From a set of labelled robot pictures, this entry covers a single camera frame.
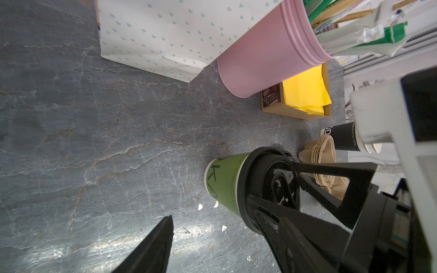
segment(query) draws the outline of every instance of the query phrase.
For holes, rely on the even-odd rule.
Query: white paper bag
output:
[[[98,0],[102,57],[190,82],[280,0]]]

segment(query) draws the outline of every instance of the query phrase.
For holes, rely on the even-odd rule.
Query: pink bucket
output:
[[[217,59],[226,88],[247,98],[332,59],[317,41],[302,0],[284,0]]]

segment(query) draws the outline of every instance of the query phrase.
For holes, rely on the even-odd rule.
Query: yellow napkin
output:
[[[285,104],[311,115],[324,115],[331,104],[322,78],[322,66],[311,68],[282,82]]]

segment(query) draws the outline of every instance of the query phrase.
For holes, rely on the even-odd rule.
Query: marble surface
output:
[[[336,62],[332,117],[304,121],[233,96],[215,63],[183,83],[101,58],[92,1],[4,1],[0,18],[1,272],[110,272],[165,215],[168,272],[279,271],[204,169],[266,145],[296,155],[344,122]],[[306,193],[302,211],[338,223]]]

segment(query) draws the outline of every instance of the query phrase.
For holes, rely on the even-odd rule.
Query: black paper cup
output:
[[[381,152],[381,143],[364,144],[357,133],[355,122],[331,126],[320,131],[320,136],[331,135],[336,150],[357,152]]]

